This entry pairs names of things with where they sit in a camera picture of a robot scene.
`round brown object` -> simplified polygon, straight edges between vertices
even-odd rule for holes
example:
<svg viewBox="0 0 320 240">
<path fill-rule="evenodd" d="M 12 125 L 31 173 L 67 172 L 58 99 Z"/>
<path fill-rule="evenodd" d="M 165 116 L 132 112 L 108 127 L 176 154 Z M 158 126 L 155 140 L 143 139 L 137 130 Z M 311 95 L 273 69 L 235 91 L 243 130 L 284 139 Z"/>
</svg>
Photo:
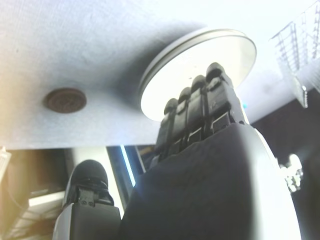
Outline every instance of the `round brown object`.
<svg viewBox="0 0 320 240">
<path fill-rule="evenodd" d="M 59 88 L 50 92 L 46 97 L 47 107 L 62 114 L 77 112 L 86 104 L 86 95 L 74 88 Z"/>
</svg>

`blue light strip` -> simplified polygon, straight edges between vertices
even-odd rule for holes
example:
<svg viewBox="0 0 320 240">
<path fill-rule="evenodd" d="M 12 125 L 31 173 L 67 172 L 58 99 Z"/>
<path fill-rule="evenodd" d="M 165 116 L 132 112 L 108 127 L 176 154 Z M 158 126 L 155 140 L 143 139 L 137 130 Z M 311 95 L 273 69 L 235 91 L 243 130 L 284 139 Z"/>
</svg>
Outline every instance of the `blue light strip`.
<svg viewBox="0 0 320 240">
<path fill-rule="evenodd" d="M 130 177 L 132 186 L 135 186 L 136 185 L 136 180 L 135 180 L 134 174 L 133 174 L 133 172 L 131 170 L 131 166 L 130 166 L 130 162 L 129 162 L 129 159 L 128 159 L 128 155 L 127 155 L 125 146 L 124 145 L 120 145 L 120 148 L 121 148 L 121 152 L 122 152 L 122 155 L 123 155 L 123 158 L 124 158 L 126 169 L 128 170 L 128 173 L 129 173 L 129 177 Z"/>
</svg>

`metal wire basket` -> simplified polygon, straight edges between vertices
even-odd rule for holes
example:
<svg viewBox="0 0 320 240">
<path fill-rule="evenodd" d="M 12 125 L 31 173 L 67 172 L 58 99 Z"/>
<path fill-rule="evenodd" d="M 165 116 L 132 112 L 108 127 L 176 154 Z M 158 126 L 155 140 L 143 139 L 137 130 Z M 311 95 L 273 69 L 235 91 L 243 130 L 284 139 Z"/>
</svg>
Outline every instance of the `metal wire basket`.
<svg viewBox="0 0 320 240">
<path fill-rule="evenodd" d="M 311 83 L 320 93 L 320 1 L 270 39 L 284 80 L 304 108 Z"/>
</svg>

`gray robotic hand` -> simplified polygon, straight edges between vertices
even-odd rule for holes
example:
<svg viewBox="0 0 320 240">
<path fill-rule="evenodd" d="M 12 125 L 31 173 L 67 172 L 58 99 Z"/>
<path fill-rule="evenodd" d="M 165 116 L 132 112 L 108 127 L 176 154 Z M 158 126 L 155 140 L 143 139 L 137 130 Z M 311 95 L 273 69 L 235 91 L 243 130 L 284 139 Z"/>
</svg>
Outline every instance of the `gray robotic hand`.
<svg viewBox="0 0 320 240">
<path fill-rule="evenodd" d="M 136 180 L 123 219 L 97 179 L 72 180 L 77 166 L 55 239 L 301 239 L 278 163 L 219 64 L 171 99 L 164 114 L 158 155 Z"/>
</svg>

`round white plate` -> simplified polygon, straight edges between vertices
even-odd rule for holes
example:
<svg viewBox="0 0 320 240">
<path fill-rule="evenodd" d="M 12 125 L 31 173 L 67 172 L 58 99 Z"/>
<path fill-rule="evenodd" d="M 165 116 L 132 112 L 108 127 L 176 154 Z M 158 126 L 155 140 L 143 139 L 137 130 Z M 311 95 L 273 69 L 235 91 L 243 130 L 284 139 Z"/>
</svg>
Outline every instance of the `round white plate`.
<svg viewBox="0 0 320 240">
<path fill-rule="evenodd" d="M 223 66 L 234 88 L 252 69 L 257 56 L 255 44 L 242 32 L 231 29 L 202 29 L 166 47 L 150 63 L 140 84 L 141 110 L 155 121 L 164 117 L 171 98 L 179 98 L 198 75 L 206 75 L 210 64 Z"/>
</svg>

